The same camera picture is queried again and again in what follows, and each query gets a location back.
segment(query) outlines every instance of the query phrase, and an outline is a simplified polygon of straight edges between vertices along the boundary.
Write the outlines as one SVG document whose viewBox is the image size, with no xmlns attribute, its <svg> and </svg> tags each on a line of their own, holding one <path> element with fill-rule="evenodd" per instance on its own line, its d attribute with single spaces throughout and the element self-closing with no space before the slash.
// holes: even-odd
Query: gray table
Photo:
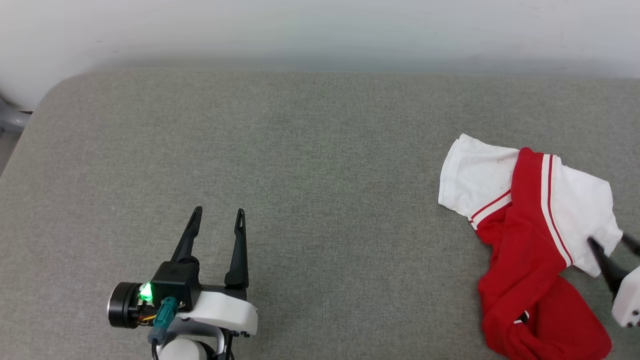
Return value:
<svg viewBox="0 0 640 360">
<path fill-rule="evenodd" d="M 476 286 L 490 249 L 437 204 L 464 132 L 552 152 L 611 182 L 640 235 L 640 81 L 113 70 L 68 79 L 0 177 L 0 358 L 143 359 L 113 329 L 120 281 L 145 281 L 204 207 L 195 254 L 222 283 L 247 217 L 251 359 L 498 359 Z M 621 247 L 614 257 L 640 265 Z M 611 359 L 640 334 L 602 278 L 563 273 L 607 327 Z"/>
</svg>

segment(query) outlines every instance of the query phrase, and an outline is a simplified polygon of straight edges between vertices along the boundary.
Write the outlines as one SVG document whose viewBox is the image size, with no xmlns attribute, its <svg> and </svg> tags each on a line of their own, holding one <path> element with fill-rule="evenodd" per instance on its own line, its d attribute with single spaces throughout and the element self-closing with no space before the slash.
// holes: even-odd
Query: red stripe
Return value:
<svg viewBox="0 0 640 360">
<path fill-rule="evenodd" d="M 554 156 L 549 155 L 549 184 L 548 184 L 549 194 L 547 199 L 547 206 L 549 208 L 549 217 L 551 218 L 551 225 L 554 226 L 554 231 L 556 232 L 556 234 L 558 235 L 558 238 L 560 239 L 560 244 L 562 244 L 562 248 L 564 249 L 566 254 L 569 256 L 569 260 L 571 261 L 571 264 L 573 264 L 573 258 L 571 257 L 571 254 L 569 254 L 569 250 L 567 250 L 566 246 L 564 246 L 564 241 L 560 236 L 560 232 L 558 232 L 558 228 L 556 227 L 556 222 L 554 221 L 553 213 L 551 212 L 551 169 L 552 169 L 553 163 L 554 163 Z"/>
<path fill-rule="evenodd" d="M 495 204 L 496 202 L 500 201 L 500 199 L 502 199 L 503 197 L 505 197 L 505 196 L 509 195 L 509 193 L 510 193 L 510 192 L 511 192 L 511 189 L 507 190 L 507 192 L 506 192 L 506 193 L 503 193 L 503 194 L 502 194 L 498 199 L 495 199 L 494 201 L 491 201 L 490 203 L 488 203 L 487 205 L 485 205 L 482 209 L 480 209 L 480 210 L 476 211 L 476 213 L 475 213 L 475 214 L 473 214 L 473 215 L 471 216 L 471 220 L 473 220 L 473 219 L 474 219 L 474 217 L 476 217 L 478 214 L 480 214 L 481 212 L 483 212 L 483 211 L 484 211 L 484 209 L 486 209 L 486 208 L 488 208 L 489 206 L 491 206 L 491 205 Z"/>
</svg>

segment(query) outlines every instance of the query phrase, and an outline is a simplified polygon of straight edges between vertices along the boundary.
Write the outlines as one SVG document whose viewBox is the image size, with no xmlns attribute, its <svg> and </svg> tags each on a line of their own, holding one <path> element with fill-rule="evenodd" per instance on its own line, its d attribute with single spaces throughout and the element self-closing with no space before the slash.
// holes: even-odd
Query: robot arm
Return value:
<svg viewBox="0 0 640 360">
<path fill-rule="evenodd" d="M 593 255 L 598 261 L 602 275 L 613 294 L 611 314 L 620 326 L 640 327 L 640 266 L 628 272 L 618 266 L 604 254 L 604 249 L 593 238 L 588 239 Z M 624 234 L 622 242 L 637 256 L 640 256 L 640 243 Z"/>
<path fill-rule="evenodd" d="M 257 332 L 256 308 L 246 301 L 249 271 L 246 253 L 246 221 L 238 209 L 236 243 L 225 285 L 203 285 L 200 263 L 191 255 L 200 229 L 202 207 L 193 211 L 170 261 L 160 265 L 150 282 L 121 282 L 111 294 L 108 317 L 111 326 L 135 329 L 151 327 L 148 341 L 156 360 L 234 359 L 234 337 Z M 201 341 L 177 336 L 211 336 L 216 349 Z"/>
</svg>

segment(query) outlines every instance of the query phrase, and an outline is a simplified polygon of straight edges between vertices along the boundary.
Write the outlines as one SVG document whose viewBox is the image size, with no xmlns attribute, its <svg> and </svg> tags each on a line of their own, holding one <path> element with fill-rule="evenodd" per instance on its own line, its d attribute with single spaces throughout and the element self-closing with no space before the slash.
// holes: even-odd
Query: red and white shirt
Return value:
<svg viewBox="0 0 640 360">
<path fill-rule="evenodd" d="M 611 341 L 559 273 L 600 269 L 587 244 L 610 254 L 622 237 L 609 183 L 557 156 L 461 135 L 442 167 L 438 202 L 467 217 L 493 247 L 478 290 L 487 344 L 511 359 L 602 359 Z"/>
</svg>

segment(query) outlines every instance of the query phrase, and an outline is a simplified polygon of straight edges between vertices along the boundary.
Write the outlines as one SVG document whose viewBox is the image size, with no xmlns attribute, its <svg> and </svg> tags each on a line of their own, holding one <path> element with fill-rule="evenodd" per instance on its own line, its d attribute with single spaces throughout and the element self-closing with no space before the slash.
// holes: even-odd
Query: green light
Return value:
<svg viewBox="0 0 640 360">
<path fill-rule="evenodd" d="M 153 291 L 151 291 L 151 283 L 150 282 L 144 284 L 140 288 L 140 300 L 146 301 L 146 302 L 153 302 L 154 301 L 154 294 L 153 294 Z"/>
</svg>

